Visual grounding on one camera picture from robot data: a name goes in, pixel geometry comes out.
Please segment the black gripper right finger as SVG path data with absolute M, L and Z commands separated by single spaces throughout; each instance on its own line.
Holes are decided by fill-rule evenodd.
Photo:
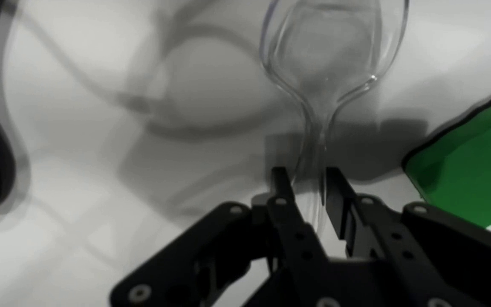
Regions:
M 376 225 L 381 221 L 379 203 L 355 192 L 338 167 L 325 170 L 323 203 L 348 255 L 379 255 Z

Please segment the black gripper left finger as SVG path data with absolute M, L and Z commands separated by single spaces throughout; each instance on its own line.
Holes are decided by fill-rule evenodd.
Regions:
M 272 249 L 285 266 L 307 266 L 316 261 L 319 252 L 318 237 L 297 206 L 285 167 L 275 167 L 272 170 L 268 218 L 273 230 Z

